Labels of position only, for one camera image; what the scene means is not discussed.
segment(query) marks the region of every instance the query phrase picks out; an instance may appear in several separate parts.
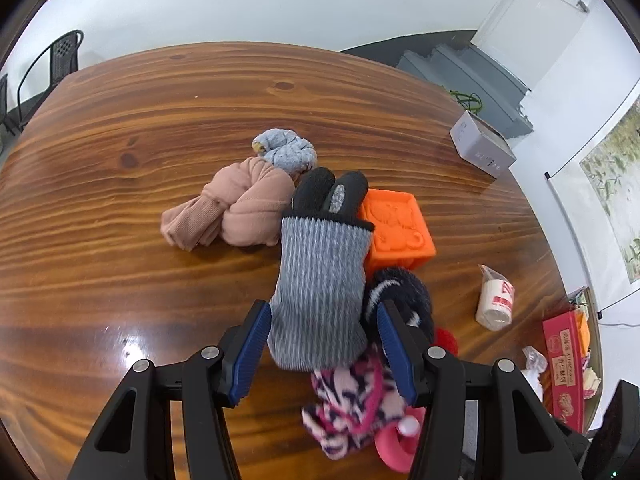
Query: gray knitted sock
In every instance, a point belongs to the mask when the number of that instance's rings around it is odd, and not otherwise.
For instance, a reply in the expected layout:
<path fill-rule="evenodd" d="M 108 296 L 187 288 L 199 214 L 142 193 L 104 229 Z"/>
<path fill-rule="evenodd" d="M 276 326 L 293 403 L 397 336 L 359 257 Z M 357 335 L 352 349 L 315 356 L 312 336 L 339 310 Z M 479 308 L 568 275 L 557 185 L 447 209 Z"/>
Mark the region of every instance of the gray knitted sock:
<path fill-rule="evenodd" d="M 280 368 L 348 367 L 364 352 L 362 262 L 370 242 L 371 232 L 361 227 L 318 218 L 282 220 L 268 339 Z"/>
<path fill-rule="evenodd" d="M 348 367 L 367 346 L 360 325 L 362 264 L 373 225 L 355 217 L 367 181 L 351 173 L 333 184 L 326 168 L 313 170 L 282 219 L 268 344 L 273 360 L 286 370 Z"/>

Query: screw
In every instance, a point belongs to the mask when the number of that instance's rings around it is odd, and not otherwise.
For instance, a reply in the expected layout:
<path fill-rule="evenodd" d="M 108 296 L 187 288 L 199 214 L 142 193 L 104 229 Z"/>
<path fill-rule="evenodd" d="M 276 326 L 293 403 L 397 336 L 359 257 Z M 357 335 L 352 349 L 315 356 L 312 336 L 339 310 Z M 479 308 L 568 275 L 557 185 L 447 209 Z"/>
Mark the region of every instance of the screw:
<path fill-rule="evenodd" d="M 218 350 L 218 348 L 215 346 L 207 346 L 206 348 L 202 349 L 200 355 L 205 359 L 214 359 L 220 355 L 220 350 Z"/>
<path fill-rule="evenodd" d="M 447 353 L 444 351 L 444 348 L 439 346 L 431 346 L 427 350 L 427 355 L 433 359 L 442 359 Z"/>
<path fill-rule="evenodd" d="M 498 368 L 500 368 L 500 370 L 502 370 L 503 372 L 513 372 L 516 369 L 516 365 L 513 364 L 513 361 L 510 361 L 508 359 L 500 359 L 498 361 Z"/>
<path fill-rule="evenodd" d="M 144 372 L 147 368 L 149 368 L 149 361 L 146 359 L 140 359 L 133 363 L 133 371 L 134 372 Z"/>

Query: orange plastic block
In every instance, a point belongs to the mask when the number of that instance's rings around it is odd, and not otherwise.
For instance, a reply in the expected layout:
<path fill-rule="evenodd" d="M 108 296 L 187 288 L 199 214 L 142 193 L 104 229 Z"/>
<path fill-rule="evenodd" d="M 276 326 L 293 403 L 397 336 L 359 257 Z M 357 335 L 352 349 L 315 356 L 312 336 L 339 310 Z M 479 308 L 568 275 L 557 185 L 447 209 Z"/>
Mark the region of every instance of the orange plastic block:
<path fill-rule="evenodd" d="M 435 256 L 433 240 L 411 193 L 369 189 L 358 216 L 376 227 L 364 261 L 367 276 L 384 267 L 415 269 Z"/>
<path fill-rule="evenodd" d="M 578 339 L 580 340 L 580 355 L 587 357 L 589 352 L 589 345 L 591 344 L 591 334 L 589 332 L 589 325 L 584 314 L 577 312 L 575 315 L 575 324 L 578 328 Z"/>

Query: red box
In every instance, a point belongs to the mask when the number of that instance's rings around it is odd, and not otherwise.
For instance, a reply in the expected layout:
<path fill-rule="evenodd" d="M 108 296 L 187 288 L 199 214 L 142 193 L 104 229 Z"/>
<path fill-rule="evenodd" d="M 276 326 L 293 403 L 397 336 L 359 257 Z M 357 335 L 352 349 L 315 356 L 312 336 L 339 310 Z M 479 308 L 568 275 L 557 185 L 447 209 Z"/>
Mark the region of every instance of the red box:
<path fill-rule="evenodd" d="M 582 433 L 582 362 L 574 311 L 542 322 L 551 372 L 554 415 Z"/>

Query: wooden table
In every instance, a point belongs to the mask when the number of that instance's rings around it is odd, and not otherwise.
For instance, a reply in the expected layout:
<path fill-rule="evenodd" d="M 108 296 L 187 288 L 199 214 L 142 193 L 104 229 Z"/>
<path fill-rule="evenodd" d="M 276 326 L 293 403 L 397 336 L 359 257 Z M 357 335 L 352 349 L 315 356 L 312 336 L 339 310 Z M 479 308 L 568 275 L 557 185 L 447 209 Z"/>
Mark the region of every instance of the wooden table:
<path fill-rule="evenodd" d="M 437 86 L 368 60 L 265 43 L 133 54 L 67 77 L 22 134 L 0 178 L 0 416 L 40 480 L 62 480 L 125 371 L 183 360 L 268 300 L 279 248 L 169 247 L 160 213 L 292 128 L 337 173 L 414 193 L 438 255 L 417 271 L 462 357 L 489 363 L 543 348 L 543 309 L 564 294 L 556 263 L 510 174 L 458 157 L 462 113 Z M 513 325 L 474 321 L 478 264 L 515 285 Z M 332 462 L 300 423 L 307 374 L 268 352 L 227 412 L 243 478 L 396 478 L 372 447 Z M 187 478 L 180 406 L 175 462 Z"/>

